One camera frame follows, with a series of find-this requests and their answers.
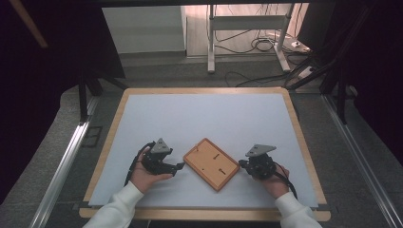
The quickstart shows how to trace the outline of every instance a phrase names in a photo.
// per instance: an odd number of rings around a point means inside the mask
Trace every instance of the human hand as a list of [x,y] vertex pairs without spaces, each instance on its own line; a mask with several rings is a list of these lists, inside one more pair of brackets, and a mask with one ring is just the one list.
[[[284,168],[282,165],[276,164],[276,168],[276,172],[280,173],[285,178],[287,178],[290,174],[290,171],[288,171],[288,169]],[[261,180],[261,183],[274,199],[277,199],[290,191],[287,184],[275,175],[273,175],[270,179]]]
[[140,154],[139,159],[137,160],[136,166],[134,167],[133,174],[131,175],[130,181],[137,187],[143,194],[145,194],[148,189],[153,185],[153,183],[157,181],[163,181],[172,178],[172,174],[160,174],[153,175],[150,174],[147,170],[145,170],[141,161],[143,160],[144,153],[147,152],[150,148],[147,147]]

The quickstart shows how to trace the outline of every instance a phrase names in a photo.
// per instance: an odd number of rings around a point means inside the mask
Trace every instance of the wooden tray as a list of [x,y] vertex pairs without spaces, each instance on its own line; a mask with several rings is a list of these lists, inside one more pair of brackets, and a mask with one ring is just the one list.
[[183,160],[216,191],[220,191],[240,169],[236,161],[206,138],[190,149]]

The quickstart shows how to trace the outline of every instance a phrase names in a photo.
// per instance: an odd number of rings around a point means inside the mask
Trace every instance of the white metal stand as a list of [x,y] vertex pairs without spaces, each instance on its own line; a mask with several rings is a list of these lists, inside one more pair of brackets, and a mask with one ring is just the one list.
[[208,72],[215,72],[214,31],[215,30],[248,30],[248,29],[281,29],[278,42],[274,50],[278,56],[284,72],[290,72],[287,60],[282,51],[285,35],[291,20],[294,3],[291,4],[285,15],[254,15],[254,16],[214,16],[214,5],[210,5],[209,16],[209,44],[208,44]]

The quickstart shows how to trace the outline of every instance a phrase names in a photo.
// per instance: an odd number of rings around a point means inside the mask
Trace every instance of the white sleeve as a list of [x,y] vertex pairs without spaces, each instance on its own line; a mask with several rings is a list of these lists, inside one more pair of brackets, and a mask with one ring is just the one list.
[[311,208],[300,204],[293,193],[282,195],[276,199],[275,204],[282,215],[282,228],[321,227],[314,219]]
[[84,227],[128,227],[134,216],[134,207],[143,195],[129,181],[121,191],[112,196],[109,203],[103,206]]

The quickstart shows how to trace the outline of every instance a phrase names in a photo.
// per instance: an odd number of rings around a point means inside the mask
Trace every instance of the metal rail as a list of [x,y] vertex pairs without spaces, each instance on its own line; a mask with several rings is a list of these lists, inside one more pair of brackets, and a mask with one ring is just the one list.
[[331,95],[323,95],[322,98],[336,123],[341,137],[347,143],[347,146],[349,147],[349,150],[362,177],[367,182],[367,185],[370,188],[370,191],[372,192],[380,210],[382,211],[382,214],[389,223],[389,226],[392,228],[402,228],[402,219],[397,214],[396,209],[388,196],[388,193],[385,191],[382,184],[374,174],[373,169],[365,159],[365,156],[363,155],[358,143],[355,141],[353,134],[350,132],[349,126],[347,124],[343,124],[343,122],[338,118],[336,113],[336,105]]
[[65,155],[60,161],[59,167],[57,168],[53,179],[51,180],[48,190],[42,198],[38,209],[36,210],[35,216],[29,225],[29,228],[39,228],[45,227],[47,224],[50,213],[62,191],[63,185],[65,184],[68,172],[71,165],[74,163],[74,158],[77,154],[80,144],[86,134],[86,130],[91,121],[92,114],[94,113],[95,107],[99,102],[99,98],[93,97],[88,104],[88,118],[83,124],[79,124],[68,144]]

